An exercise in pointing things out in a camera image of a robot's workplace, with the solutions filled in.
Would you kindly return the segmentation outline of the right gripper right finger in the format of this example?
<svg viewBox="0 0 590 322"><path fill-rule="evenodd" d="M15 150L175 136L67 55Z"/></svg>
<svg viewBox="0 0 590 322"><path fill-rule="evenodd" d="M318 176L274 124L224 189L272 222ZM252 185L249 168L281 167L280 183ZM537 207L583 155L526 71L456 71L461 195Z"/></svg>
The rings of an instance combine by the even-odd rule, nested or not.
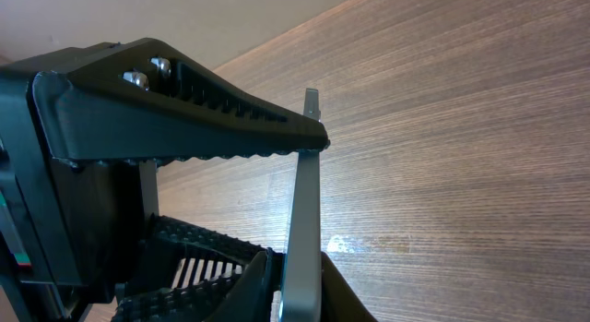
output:
<svg viewBox="0 0 590 322"><path fill-rule="evenodd" d="M327 253L321 253L321 322L376 322Z"/></svg>

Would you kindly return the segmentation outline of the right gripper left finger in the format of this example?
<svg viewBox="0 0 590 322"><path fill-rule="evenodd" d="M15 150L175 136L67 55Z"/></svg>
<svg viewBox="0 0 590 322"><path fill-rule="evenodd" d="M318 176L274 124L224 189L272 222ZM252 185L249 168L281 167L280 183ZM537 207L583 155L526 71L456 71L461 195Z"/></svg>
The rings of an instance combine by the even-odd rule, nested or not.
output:
<svg viewBox="0 0 590 322"><path fill-rule="evenodd" d="M268 322L273 301L273 252L258 252L206 322Z"/></svg>

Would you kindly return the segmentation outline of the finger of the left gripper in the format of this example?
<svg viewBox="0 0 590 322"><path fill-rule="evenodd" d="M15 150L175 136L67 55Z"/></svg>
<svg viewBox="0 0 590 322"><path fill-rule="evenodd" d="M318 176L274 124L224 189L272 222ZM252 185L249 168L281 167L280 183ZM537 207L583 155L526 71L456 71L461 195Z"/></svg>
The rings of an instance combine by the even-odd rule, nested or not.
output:
<svg viewBox="0 0 590 322"><path fill-rule="evenodd" d="M115 322L205 321L258 252L273 252L273 300L284 255L161 216L151 222L133 277L117 292Z"/></svg>
<svg viewBox="0 0 590 322"><path fill-rule="evenodd" d="M329 145L323 124L155 39L70 54L36 74L32 98L50 154L71 164L268 157Z"/></svg>

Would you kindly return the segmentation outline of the Galaxy S25 smartphone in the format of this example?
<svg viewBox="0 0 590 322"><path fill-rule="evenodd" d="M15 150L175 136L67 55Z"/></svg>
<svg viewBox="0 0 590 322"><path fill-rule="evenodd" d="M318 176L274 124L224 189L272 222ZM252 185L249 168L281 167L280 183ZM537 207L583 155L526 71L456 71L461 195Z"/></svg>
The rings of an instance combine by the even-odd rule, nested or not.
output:
<svg viewBox="0 0 590 322"><path fill-rule="evenodd" d="M321 302L320 158L317 151L301 151L289 219L279 320L318 321Z"/></svg>

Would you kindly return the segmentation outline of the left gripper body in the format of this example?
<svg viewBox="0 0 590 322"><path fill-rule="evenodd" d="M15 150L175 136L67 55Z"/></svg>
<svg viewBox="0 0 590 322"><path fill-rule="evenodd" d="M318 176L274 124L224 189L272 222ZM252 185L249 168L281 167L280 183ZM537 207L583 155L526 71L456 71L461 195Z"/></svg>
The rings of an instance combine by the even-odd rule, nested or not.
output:
<svg viewBox="0 0 590 322"><path fill-rule="evenodd" d="M79 321L136 271L158 213L156 165L55 159L34 77L1 70L1 285L21 321Z"/></svg>

